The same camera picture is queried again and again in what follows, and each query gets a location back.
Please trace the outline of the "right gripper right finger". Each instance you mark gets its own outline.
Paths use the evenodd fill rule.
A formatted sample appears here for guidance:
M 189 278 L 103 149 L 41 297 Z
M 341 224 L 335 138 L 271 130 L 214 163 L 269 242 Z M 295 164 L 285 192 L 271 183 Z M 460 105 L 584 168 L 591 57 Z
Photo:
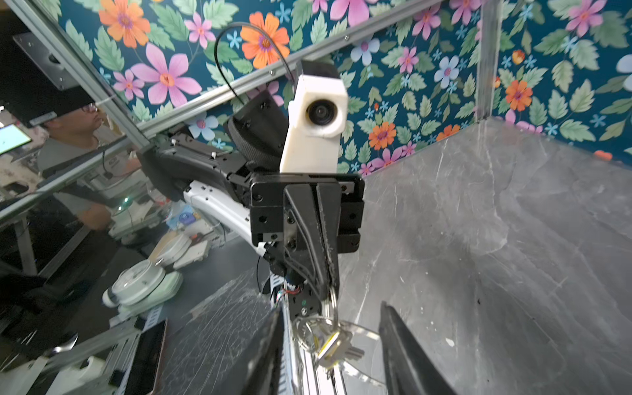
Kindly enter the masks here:
M 379 335 L 388 394 L 456 394 L 396 309 L 384 301 L 380 306 Z

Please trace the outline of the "keyring with coloured keys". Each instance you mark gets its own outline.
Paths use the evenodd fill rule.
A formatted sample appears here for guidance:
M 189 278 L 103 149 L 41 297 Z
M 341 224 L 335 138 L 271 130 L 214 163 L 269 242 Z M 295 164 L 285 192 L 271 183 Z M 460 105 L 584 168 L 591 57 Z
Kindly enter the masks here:
M 342 327 L 336 291 L 332 286 L 329 291 L 329 313 L 329 317 L 314 315 L 297 319 L 295 329 L 299 344 L 324 369 L 332 369 L 346 361 L 360 360 L 365 352 L 352 344 L 352 331 Z

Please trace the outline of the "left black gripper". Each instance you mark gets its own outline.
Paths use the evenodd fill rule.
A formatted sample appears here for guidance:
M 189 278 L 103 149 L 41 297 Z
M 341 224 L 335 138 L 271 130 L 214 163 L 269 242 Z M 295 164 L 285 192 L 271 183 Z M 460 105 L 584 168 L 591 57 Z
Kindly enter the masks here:
M 283 277 L 319 301 L 340 287 L 339 253 L 360 246 L 365 181 L 358 174 L 256 174 L 250 184 L 253 244 L 277 243 Z

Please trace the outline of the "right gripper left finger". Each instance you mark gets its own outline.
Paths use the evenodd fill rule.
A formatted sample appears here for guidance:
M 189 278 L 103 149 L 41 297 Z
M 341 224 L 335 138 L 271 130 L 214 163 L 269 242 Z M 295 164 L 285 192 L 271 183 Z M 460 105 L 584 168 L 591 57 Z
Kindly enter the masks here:
M 284 333 L 282 308 L 276 307 L 228 371 L 217 393 L 280 394 Z

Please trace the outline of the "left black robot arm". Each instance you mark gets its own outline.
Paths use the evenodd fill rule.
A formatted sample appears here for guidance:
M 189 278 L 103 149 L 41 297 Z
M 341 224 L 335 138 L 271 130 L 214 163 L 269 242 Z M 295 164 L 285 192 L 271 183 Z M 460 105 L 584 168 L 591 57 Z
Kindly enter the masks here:
M 288 119 L 268 92 L 224 124 L 235 150 L 176 133 L 144 148 L 140 161 L 168 199 L 219 220 L 293 284 L 324 301 L 339 292 L 338 258 L 360 244 L 363 179 L 324 171 L 282 173 Z

